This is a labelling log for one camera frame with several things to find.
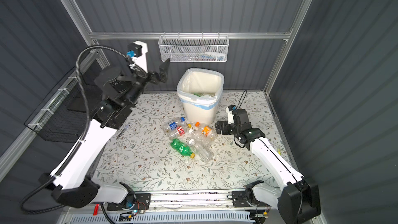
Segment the orange label clear bottle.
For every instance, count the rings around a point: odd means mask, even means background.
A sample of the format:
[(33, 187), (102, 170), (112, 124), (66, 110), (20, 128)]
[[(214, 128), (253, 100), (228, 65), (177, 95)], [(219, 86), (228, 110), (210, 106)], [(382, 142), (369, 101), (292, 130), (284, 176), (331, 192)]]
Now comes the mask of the orange label clear bottle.
[(200, 122), (196, 122), (194, 125), (208, 139), (213, 141), (216, 138), (216, 131), (209, 125)]

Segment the clear bottle white cap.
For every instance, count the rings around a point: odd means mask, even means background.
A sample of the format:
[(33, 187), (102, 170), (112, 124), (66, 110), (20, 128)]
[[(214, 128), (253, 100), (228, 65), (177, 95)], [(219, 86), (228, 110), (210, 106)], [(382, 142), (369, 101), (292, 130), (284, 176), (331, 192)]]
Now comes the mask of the clear bottle white cap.
[(192, 148), (193, 152), (199, 156), (201, 161), (207, 163), (214, 159), (213, 153), (206, 145), (203, 144), (202, 141), (190, 139), (188, 144)]

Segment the green bottle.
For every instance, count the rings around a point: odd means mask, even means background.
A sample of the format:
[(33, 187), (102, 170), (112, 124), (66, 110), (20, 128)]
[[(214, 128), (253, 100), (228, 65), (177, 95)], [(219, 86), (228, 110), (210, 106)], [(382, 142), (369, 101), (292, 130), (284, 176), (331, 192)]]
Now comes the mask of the green bottle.
[(171, 147), (178, 151), (182, 156), (187, 156), (191, 159), (195, 158), (195, 153), (191, 150), (191, 148), (179, 139), (173, 139), (171, 142)]
[(209, 93), (194, 93), (193, 95), (198, 96), (198, 97), (214, 97), (214, 94), (209, 94)]

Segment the red label clear bottle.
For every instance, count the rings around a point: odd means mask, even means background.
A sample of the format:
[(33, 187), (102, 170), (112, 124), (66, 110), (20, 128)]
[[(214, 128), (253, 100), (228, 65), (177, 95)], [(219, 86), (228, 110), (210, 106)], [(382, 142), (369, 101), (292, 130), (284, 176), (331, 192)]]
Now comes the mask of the red label clear bottle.
[(192, 125), (190, 123), (184, 125), (178, 125), (174, 130), (168, 133), (168, 137), (170, 140), (178, 139), (181, 136), (187, 134), (187, 132), (191, 129)]

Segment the blue label clear bottle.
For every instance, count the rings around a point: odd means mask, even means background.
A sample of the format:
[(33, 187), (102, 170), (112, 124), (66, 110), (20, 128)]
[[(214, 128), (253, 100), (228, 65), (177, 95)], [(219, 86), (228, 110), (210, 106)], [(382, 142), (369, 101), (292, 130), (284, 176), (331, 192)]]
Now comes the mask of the blue label clear bottle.
[(164, 132), (169, 132), (169, 131), (173, 131), (177, 128), (178, 125), (181, 125), (183, 122), (186, 121), (185, 117), (178, 117), (178, 118), (174, 118), (169, 120), (168, 122), (164, 123), (161, 128)]

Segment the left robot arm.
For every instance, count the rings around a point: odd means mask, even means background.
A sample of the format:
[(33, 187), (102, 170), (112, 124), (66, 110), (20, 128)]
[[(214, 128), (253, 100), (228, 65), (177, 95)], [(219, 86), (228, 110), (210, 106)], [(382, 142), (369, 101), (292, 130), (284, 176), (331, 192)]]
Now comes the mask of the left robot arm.
[[(95, 83), (101, 89), (103, 98), (96, 109), (91, 111), (80, 71), (80, 60), (94, 49), (109, 50), (122, 56), (130, 71), (123, 74), (119, 67), (108, 66), (100, 72)], [(159, 72), (147, 71), (143, 68), (146, 64), (147, 45), (136, 41), (130, 43), (128, 49), (123, 54), (109, 46), (91, 45), (78, 55), (75, 72), (86, 109), (84, 130), (62, 162), (51, 173), (44, 173), (40, 177), (41, 186), (21, 200), (19, 207), (23, 213), (43, 214), (66, 206), (82, 208), (91, 203), (99, 204), (102, 210), (105, 209), (104, 203), (115, 203), (120, 204), (125, 211), (139, 211), (140, 202), (127, 184), (99, 184), (93, 182), (88, 175), (91, 165), (108, 140), (124, 124), (147, 84), (165, 83), (168, 79), (170, 59), (159, 66)], [(45, 209), (26, 208), (26, 202), (43, 189), (52, 191), (51, 195), (58, 205)]]

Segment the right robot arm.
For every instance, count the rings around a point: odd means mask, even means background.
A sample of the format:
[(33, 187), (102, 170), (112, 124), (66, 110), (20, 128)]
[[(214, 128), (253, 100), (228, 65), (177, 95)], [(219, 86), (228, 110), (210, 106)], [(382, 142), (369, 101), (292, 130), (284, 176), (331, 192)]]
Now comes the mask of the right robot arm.
[(276, 188), (257, 180), (244, 191), (234, 191), (234, 207), (270, 206), (286, 224), (302, 224), (321, 214), (319, 186), (294, 169), (270, 144), (265, 134), (253, 128), (248, 114), (235, 105), (226, 108), (228, 120), (217, 121), (218, 134), (231, 135), (235, 144), (252, 152), (276, 180)]

